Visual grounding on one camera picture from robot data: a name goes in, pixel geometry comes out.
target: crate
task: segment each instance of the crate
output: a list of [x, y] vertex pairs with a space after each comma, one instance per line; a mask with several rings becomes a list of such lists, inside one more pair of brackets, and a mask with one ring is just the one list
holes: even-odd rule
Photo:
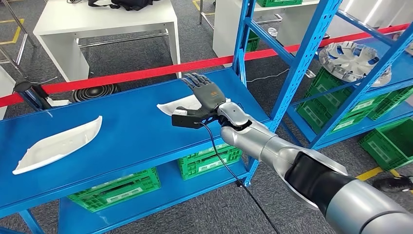
[[[369, 112], [370, 110], [366, 110], [347, 114], [338, 122], [329, 134], [359, 123]], [[303, 106], [297, 108], [297, 113], [311, 126], [316, 134], [321, 132], [321, 129], [334, 114], [330, 113], [317, 99], [306, 101]]]
[[359, 144], [385, 171], [413, 161], [413, 120], [405, 118], [376, 128], [363, 137]]
[[96, 212], [159, 188], [161, 182], [153, 167], [93, 186], [68, 198], [86, 210]]
[[260, 43], [260, 37], [257, 34], [255, 34], [252, 30], [250, 30], [245, 51], [256, 51], [258, 49], [258, 43]]
[[[304, 98], [308, 98], [310, 96], [325, 92], [341, 85], [343, 85], [341, 80], [335, 78], [326, 69], [321, 68], [317, 73], [316, 78], [308, 88], [308, 91], [306, 92]], [[332, 93], [325, 94], [316, 99], [321, 102], [322, 105], [326, 107], [331, 114], [333, 114], [338, 110], [338, 108], [348, 98], [348, 96], [350, 96], [351, 93], [352, 89], [344, 88]], [[352, 113], [371, 110], [372, 108], [376, 107], [386, 96], [387, 94], [383, 94], [377, 97], [360, 101], [353, 109], [349, 111], [348, 114], [351, 115]]]
[[394, 107], [404, 102], [406, 99], [413, 94], [413, 86], [406, 87], [403, 89], [395, 90], [381, 101], [372, 111], [369, 113], [368, 117], [372, 120], [377, 120], [382, 117]]
[[302, 0], [257, 0], [261, 7], [299, 5]]
[[[241, 159], [243, 152], [228, 144], [217, 145], [217, 151], [228, 165]], [[223, 167], [221, 160], [216, 155], [214, 148], [199, 151], [197, 153], [178, 159], [179, 170], [183, 179], [190, 179], [202, 175], [214, 169]]]

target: black cable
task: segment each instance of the black cable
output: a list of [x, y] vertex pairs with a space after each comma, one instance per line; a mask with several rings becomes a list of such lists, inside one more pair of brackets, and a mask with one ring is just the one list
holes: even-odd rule
[[275, 230], [275, 232], [277, 234], [280, 234], [278, 232], [278, 229], [275, 227], [275, 225], [272, 223], [271, 219], [268, 217], [267, 213], [264, 211], [264, 209], [261, 207], [261, 205], [258, 203], [258, 201], [256, 200], [256, 198], [252, 195], [252, 193], [249, 191], [249, 189], [247, 187], [245, 187], [243, 185], [243, 182], [238, 179], [238, 177], [234, 174], [234, 172], [227, 166], [227, 164], [224, 162], [224, 160], [221, 158], [221, 156], [218, 153], [217, 147], [215, 146], [215, 142], [214, 142], [214, 137], [212, 135], [211, 129], [204, 123], [202, 122], [197, 122], [199, 124], [202, 124], [209, 132], [209, 136], [211, 137], [211, 141], [212, 141], [212, 147], [214, 147], [215, 153], [218, 156], [218, 158], [221, 160], [222, 164], [226, 167], [226, 169], [232, 174], [232, 176], [235, 178], [235, 180], [237, 181], [237, 183], [243, 187], [245, 189], [245, 191], [248, 193], [248, 195], [254, 200], [255, 204], [258, 206], [258, 208], [261, 210], [262, 214], [265, 216], [265, 218], [268, 220], [268, 222], [270, 223], [270, 225], [272, 226], [272, 228]]

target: black bag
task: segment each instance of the black bag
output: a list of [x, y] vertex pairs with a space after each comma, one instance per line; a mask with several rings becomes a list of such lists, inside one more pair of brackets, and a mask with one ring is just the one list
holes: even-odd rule
[[96, 5], [95, 2], [98, 0], [88, 0], [88, 5], [92, 7], [109, 6], [112, 9], [119, 9], [121, 6], [127, 11], [135, 10], [139, 11], [147, 5], [152, 5], [153, 1], [159, 0], [111, 0], [113, 4], [109, 5]]

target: robot finger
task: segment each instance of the robot finger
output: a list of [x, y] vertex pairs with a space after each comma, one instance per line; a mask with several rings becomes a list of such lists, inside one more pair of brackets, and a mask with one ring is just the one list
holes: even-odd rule
[[212, 81], [211, 81], [208, 77], [206, 77], [206, 76], [204, 76], [204, 75], [201, 75], [200, 77], [202, 77], [202, 78], [205, 80], [205, 83], [204, 83], [204, 84], [212, 83]]
[[198, 78], [192, 74], [185, 74], [186, 77], [192, 80], [192, 82], [195, 84], [195, 86], [200, 87], [201, 82], [198, 80]]
[[206, 76], [202, 76], [202, 75], [200, 75], [200, 74], [198, 74], [198, 73], [192, 73], [192, 75], [195, 76], [195, 77], [197, 77], [197, 79], [198, 79], [202, 84], [209, 84], [209, 83], [205, 80]]
[[189, 81], [186, 77], [180, 78], [190, 89], [195, 88], [195, 85], [192, 84], [191, 81]]

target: blue shelving unit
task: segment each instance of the blue shelving unit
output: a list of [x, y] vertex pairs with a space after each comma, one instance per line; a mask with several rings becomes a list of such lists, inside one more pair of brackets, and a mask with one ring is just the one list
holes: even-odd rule
[[[274, 131], [307, 70], [341, 0], [320, 0], [301, 46], [292, 56], [254, 20], [255, 0], [244, 0], [241, 10], [233, 66], [207, 73], [233, 102]], [[290, 65], [285, 83], [268, 116], [246, 88], [244, 55], [249, 29], [268, 43]], [[205, 129], [173, 127], [169, 116], [157, 109], [190, 95], [179, 80], [155, 84], [107, 97], [36, 112], [0, 121], [0, 217], [19, 212], [33, 233], [43, 231], [28, 211], [60, 198], [59, 230], [64, 233], [102, 233], [160, 211], [179, 202], [231, 183], [230, 173], [221, 168], [189, 180], [182, 180], [176, 159], [211, 147]], [[103, 116], [97, 137], [82, 149], [48, 166], [13, 175], [18, 160], [36, 141]], [[218, 123], [210, 125], [217, 144], [222, 143]], [[162, 188], [96, 213], [90, 213], [65, 198], [75, 192], [150, 167], [157, 167]], [[258, 166], [249, 158], [230, 168], [245, 186]]]
[[[361, 82], [346, 83], [336, 87], [332, 90], [328, 90], [323, 93], [319, 93], [312, 97], [305, 98], [301, 101], [292, 103], [287, 110], [288, 116], [293, 120], [295, 126], [301, 131], [309, 142], [308, 148], [320, 149], [328, 145], [340, 142], [347, 138], [364, 133], [381, 125], [391, 123], [393, 121], [402, 119], [404, 117], [413, 116], [413, 107], [404, 102], [398, 107], [391, 110], [390, 113], [380, 117], [378, 120], [373, 121], [366, 117], [360, 123], [355, 124], [349, 128], [337, 131], [333, 134], [329, 134], [338, 121], [351, 110], [359, 101], [363, 101], [380, 94], [385, 94], [394, 90], [398, 90], [407, 86], [413, 85], [413, 57], [404, 52], [404, 49], [413, 40], [413, 25], [406, 29], [406, 31], [400, 36], [397, 41], [393, 41], [389, 36], [383, 35], [377, 30], [361, 23], [354, 17], [338, 11], [337, 15], [354, 26], [364, 30], [371, 34], [373, 38], [357, 41], [359, 44], [364, 44], [373, 47], [377, 50], [381, 56], [381, 60], [374, 67], [374, 69], [368, 74], [368, 76], [361, 80]], [[391, 81], [381, 87], [371, 87], [372, 83], [383, 73], [383, 71], [389, 66], [392, 66], [392, 79]], [[338, 111], [333, 117], [325, 124], [319, 134], [314, 133], [312, 128], [307, 122], [296, 112], [296, 107], [299, 103], [320, 97], [324, 94], [337, 91], [345, 87], [352, 87], [352, 94], [346, 99], [346, 101], [340, 106]]]

